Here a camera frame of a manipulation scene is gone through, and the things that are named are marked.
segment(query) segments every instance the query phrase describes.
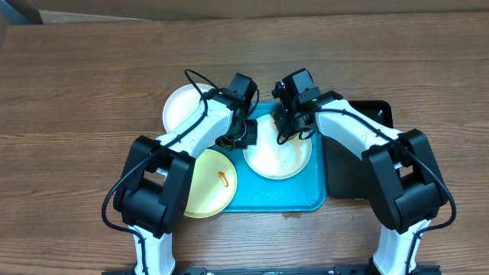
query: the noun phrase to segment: wooden tabletop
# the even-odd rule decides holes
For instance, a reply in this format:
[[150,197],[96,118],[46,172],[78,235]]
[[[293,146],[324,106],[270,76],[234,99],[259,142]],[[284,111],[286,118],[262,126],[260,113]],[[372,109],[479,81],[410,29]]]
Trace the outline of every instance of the wooden tabletop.
[[[397,128],[427,134],[458,217],[426,234],[417,261],[487,274],[487,13],[8,27],[0,53],[0,273],[130,268],[133,239],[105,227],[100,207],[131,142],[164,133],[161,110],[187,84],[183,70],[220,86],[240,72],[269,91],[303,67],[323,90],[383,99]],[[448,216],[445,206],[433,223]],[[112,207],[109,218],[121,220]],[[173,254],[181,266],[214,269],[366,264],[380,227],[368,202],[327,198],[302,215],[185,218]]]

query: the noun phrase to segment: teal object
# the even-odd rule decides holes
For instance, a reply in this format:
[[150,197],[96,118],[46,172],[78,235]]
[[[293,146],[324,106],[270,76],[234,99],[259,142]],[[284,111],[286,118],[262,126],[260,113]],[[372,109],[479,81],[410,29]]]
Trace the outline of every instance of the teal object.
[[[259,103],[251,119],[270,114],[277,103]],[[297,175],[285,180],[270,180],[255,173],[246,163],[242,150],[232,152],[217,146],[235,166],[238,188],[223,212],[307,212],[317,210],[326,200],[325,166],[321,136],[311,137],[313,151],[309,162]]]

